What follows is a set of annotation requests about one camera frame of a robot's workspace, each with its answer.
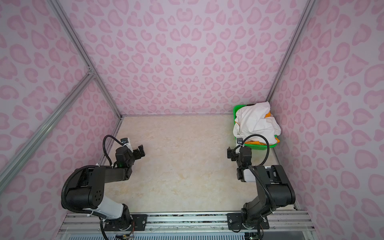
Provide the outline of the white t-shirt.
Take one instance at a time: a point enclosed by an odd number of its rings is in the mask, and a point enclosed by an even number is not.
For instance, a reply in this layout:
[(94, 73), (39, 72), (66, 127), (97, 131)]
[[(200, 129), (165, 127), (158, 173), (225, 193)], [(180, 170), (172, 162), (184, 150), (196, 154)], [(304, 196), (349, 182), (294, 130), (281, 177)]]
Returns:
[(253, 106), (243, 107), (236, 113), (234, 120), (233, 135), (235, 138), (246, 139), (253, 134), (262, 135), (261, 137), (251, 137), (246, 142), (269, 143), (266, 138), (265, 116), (271, 113), (271, 106), (268, 102), (257, 103)]

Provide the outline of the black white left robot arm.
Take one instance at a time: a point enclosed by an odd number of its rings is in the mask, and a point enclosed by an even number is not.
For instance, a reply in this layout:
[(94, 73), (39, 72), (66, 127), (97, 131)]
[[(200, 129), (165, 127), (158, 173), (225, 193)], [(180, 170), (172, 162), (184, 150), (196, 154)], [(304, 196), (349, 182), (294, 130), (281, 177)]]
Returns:
[(70, 212), (99, 217), (115, 230), (133, 226), (129, 208), (105, 195), (105, 184), (130, 179), (135, 161), (145, 156), (144, 146), (131, 150), (127, 145), (116, 149), (112, 166), (84, 166), (66, 180), (61, 192), (62, 207)]

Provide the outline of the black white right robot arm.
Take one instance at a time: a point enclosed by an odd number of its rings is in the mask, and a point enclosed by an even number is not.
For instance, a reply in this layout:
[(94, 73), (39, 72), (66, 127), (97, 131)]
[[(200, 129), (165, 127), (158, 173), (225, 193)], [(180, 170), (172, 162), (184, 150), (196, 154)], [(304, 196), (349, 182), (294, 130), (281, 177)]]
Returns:
[(252, 165), (252, 150), (237, 146), (227, 149), (227, 158), (237, 163), (237, 179), (243, 183), (255, 182), (257, 196), (245, 203), (237, 214), (227, 214), (229, 230), (238, 233), (241, 230), (268, 230), (268, 216), (278, 208), (293, 205), (295, 191), (281, 165)]

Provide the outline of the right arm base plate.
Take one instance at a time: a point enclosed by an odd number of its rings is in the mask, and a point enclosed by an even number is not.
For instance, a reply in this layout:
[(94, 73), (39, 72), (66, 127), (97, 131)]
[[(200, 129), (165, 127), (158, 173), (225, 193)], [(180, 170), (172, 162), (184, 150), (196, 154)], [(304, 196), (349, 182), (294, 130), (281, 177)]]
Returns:
[(228, 229), (231, 231), (239, 230), (269, 230), (270, 225), (267, 217), (253, 221), (250, 225), (246, 225), (246, 220), (240, 212), (227, 214)]

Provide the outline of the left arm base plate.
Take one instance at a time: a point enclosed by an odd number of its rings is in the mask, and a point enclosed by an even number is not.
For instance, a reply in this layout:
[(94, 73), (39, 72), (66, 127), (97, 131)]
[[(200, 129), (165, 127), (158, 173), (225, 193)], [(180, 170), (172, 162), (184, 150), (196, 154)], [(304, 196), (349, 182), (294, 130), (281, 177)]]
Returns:
[(147, 224), (148, 215), (130, 215), (129, 218), (122, 216), (118, 219), (106, 220), (104, 230), (106, 232), (121, 231), (144, 231)]

